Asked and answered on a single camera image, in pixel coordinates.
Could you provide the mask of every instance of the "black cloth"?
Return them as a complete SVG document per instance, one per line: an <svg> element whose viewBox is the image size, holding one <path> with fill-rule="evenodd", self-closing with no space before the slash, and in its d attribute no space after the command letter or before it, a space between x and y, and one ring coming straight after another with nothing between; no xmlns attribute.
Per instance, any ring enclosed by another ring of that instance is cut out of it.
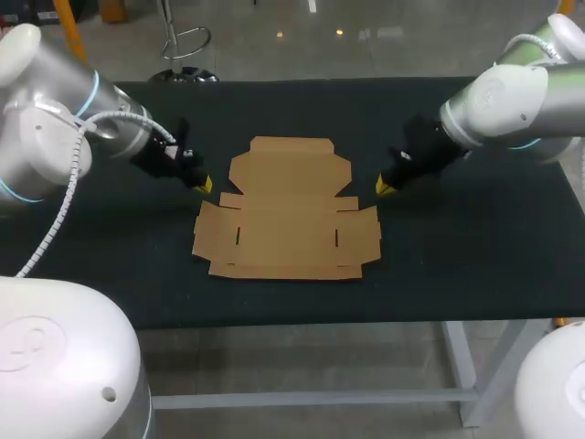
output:
<svg viewBox="0 0 585 439"><path fill-rule="evenodd" d="M238 281L191 255L201 196L96 152L69 217L32 275L85 284L138 328L585 315L585 220L559 165L477 152L377 199L387 147L416 112L436 116L467 79L316 80L121 87L167 127L185 116L221 191L255 135L328 137L352 162L343 195L378 204L382 259L363 279ZM0 220L0 272L36 248L62 193Z"/></svg>

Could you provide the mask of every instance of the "white robotic arm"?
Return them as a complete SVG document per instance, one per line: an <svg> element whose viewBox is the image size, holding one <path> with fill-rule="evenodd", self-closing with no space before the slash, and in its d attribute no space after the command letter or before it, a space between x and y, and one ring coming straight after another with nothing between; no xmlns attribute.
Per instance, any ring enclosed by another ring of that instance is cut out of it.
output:
<svg viewBox="0 0 585 439"><path fill-rule="evenodd" d="M0 437L154 439L132 325L85 286L0 277Z"/></svg>
<svg viewBox="0 0 585 439"><path fill-rule="evenodd" d="M405 125L406 147L392 148L378 194L441 172L474 149L507 148L553 161L585 134L585 34L555 14L534 35L510 41L503 56L450 98L438 120L415 116Z"/></svg>
<svg viewBox="0 0 585 439"><path fill-rule="evenodd" d="M516 381L516 412L526 439L585 433L585 322L561 327L528 353Z"/></svg>
<svg viewBox="0 0 585 439"><path fill-rule="evenodd" d="M202 159L185 149L186 129L176 145L153 129L150 113L97 71L21 25L0 40L0 209L38 202L68 183L77 125L96 114L90 141L112 157L125 157L153 177L177 177L208 190ZM90 149L80 146L80 177L90 168Z"/></svg>

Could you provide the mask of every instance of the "chrome stool footrest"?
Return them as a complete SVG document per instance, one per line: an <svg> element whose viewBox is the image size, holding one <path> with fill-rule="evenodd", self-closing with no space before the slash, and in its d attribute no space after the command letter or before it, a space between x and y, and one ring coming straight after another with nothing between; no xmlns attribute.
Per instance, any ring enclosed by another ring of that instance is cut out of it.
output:
<svg viewBox="0 0 585 439"><path fill-rule="evenodd" d="M169 46L171 44L171 40L169 38L166 41L165 46L163 47L163 50L161 51L161 57L163 57L164 59L172 59L172 60L182 59L182 58L190 57L191 55L195 55L199 51L203 50L209 44L209 42L211 41L211 31L207 27L194 27L192 29L186 30L185 32L179 32L178 34L176 34L176 38L179 38L179 37L182 37L183 35L187 35L187 34L190 34L192 32L197 32L197 31L202 31L202 32L205 32L207 34L207 38L203 42L203 44L201 44L201 46L199 46L195 50L191 50L189 53L186 53L185 55L177 55L177 56L174 56L174 57L173 56L168 56L166 54L166 52L169 49Z"/></svg>

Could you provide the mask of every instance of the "metal table frame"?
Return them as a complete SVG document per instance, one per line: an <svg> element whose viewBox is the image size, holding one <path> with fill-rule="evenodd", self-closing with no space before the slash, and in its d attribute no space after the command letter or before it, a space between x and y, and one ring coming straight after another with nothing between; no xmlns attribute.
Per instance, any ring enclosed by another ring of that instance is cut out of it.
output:
<svg viewBox="0 0 585 439"><path fill-rule="evenodd" d="M512 320L480 375L475 372L463 322L442 322L456 386L401 391L293 391L153 397L156 410L293 405L459 402L464 427L479 427L514 382L528 351L543 337L550 319Z"/></svg>

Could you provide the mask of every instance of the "yellow pole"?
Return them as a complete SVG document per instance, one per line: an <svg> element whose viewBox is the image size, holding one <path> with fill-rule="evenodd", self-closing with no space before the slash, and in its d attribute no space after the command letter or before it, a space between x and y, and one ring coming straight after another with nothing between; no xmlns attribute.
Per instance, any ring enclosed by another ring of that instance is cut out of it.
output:
<svg viewBox="0 0 585 439"><path fill-rule="evenodd" d="M560 0L557 12L565 16L570 16L575 12L575 0Z"/></svg>
<svg viewBox="0 0 585 439"><path fill-rule="evenodd" d="M69 49L83 62L87 63L88 57L85 55L83 44L81 44L80 32L77 29L77 23L75 23L75 18L71 12L69 0L53 0L53 3L55 4L58 19L63 26L63 32L69 44Z"/></svg>

